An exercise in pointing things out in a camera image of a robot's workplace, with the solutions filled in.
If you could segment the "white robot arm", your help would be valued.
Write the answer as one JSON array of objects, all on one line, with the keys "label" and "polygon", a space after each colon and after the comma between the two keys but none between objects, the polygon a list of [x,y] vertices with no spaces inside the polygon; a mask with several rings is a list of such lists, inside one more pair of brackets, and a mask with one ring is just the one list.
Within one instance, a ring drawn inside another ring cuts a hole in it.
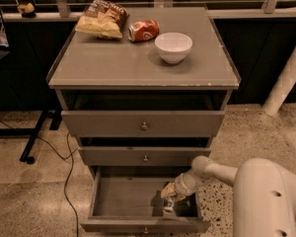
[{"label": "white robot arm", "polygon": [[296,237],[296,175],[263,158],[234,168],[198,156],[161,191],[180,201],[216,179],[233,188],[234,237]]}]

